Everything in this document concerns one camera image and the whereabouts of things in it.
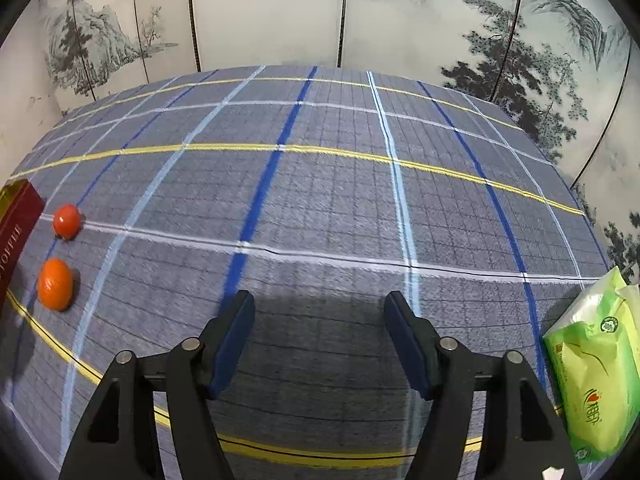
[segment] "bolt head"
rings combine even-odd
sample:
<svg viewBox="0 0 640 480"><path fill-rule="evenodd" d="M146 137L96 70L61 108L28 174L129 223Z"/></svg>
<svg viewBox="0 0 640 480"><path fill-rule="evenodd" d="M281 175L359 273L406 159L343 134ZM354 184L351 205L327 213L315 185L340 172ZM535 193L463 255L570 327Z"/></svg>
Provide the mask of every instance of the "bolt head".
<svg viewBox="0 0 640 480"><path fill-rule="evenodd" d="M440 346L442 346L445 350L455 350L458 348L458 342L452 337L443 337L440 340Z"/></svg>
<svg viewBox="0 0 640 480"><path fill-rule="evenodd" d="M519 365L523 360L522 354L516 350L509 350L507 352L507 359L515 365Z"/></svg>
<svg viewBox="0 0 640 480"><path fill-rule="evenodd" d="M123 365L131 361L133 353L130 350L123 350L116 355L116 362Z"/></svg>
<svg viewBox="0 0 640 480"><path fill-rule="evenodd" d="M191 351L200 346L200 340L197 337L190 337L182 342L182 349Z"/></svg>

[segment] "wall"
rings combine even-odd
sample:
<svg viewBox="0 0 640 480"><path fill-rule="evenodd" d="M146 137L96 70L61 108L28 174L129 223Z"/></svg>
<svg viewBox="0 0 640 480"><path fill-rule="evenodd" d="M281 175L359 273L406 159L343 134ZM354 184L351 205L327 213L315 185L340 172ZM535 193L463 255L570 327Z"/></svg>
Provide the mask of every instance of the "wall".
<svg viewBox="0 0 640 480"><path fill-rule="evenodd" d="M596 231L617 240L613 222L635 232L640 60L607 0L32 0L0 48L0 178L61 113L183 73L263 63L340 63L493 100L569 183L580 176ZM624 206L608 193L617 188L628 190Z"/></svg>

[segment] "orange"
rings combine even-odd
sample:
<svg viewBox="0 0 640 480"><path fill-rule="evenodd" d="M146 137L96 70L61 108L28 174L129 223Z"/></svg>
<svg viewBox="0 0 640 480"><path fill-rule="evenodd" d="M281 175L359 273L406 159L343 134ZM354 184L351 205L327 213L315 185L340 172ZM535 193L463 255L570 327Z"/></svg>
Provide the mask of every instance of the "orange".
<svg viewBox="0 0 640 480"><path fill-rule="evenodd" d="M65 310L74 293L74 277L65 262L50 258L38 277L38 299L50 310Z"/></svg>
<svg viewBox="0 0 640 480"><path fill-rule="evenodd" d="M53 230L65 240L72 240L78 234L82 219L78 208L73 204L60 206L53 215Z"/></svg>

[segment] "green tissue pack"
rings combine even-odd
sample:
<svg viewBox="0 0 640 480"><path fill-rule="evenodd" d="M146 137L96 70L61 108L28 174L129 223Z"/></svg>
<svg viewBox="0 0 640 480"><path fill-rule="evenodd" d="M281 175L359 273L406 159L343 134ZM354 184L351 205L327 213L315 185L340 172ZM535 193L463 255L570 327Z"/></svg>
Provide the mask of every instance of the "green tissue pack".
<svg viewBox="0 0 640 480"><path fill-rule="evenodd" d="M640 412L640 293L617 267L580 293L543 340L579 463L614 454Z"/></svg>

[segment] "blue gripper pad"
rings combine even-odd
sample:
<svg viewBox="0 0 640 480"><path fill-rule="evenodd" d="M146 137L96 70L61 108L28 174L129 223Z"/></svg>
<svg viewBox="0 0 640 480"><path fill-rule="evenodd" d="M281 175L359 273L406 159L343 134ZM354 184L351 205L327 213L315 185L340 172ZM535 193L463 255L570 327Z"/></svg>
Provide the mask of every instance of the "blue gripper pad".
<svg viewBox="0 0 640 480"><path fill-rule="evenodd" d="M225 390L231 383L231 379L236 371L238 365L238 359L244 348L244 342L246 341L251 327L254 325L255 318L255 305L254 298L246 293L246 296L242 297L242 301L238 306L236 301L240 300L241 294L245 291L239 291L236 300L228 308L228 310L236 310L236 314L230 321L228 329L222 342L219 344L213 362L213 377L209 385L209 391L213 399L217 399L220 392Z"/></svg>
<svg viewBox="0 0 640 480"><path fill-rule="evenodd" d="M414 316L398 291L389 293L385 298L385 325L409 386L420 393L423 399L432 399L433 389L440 382L438 357L434 347L438 338L437 332L429 321ZM416 334L414 331L420 328L424 333Z"/></svg>

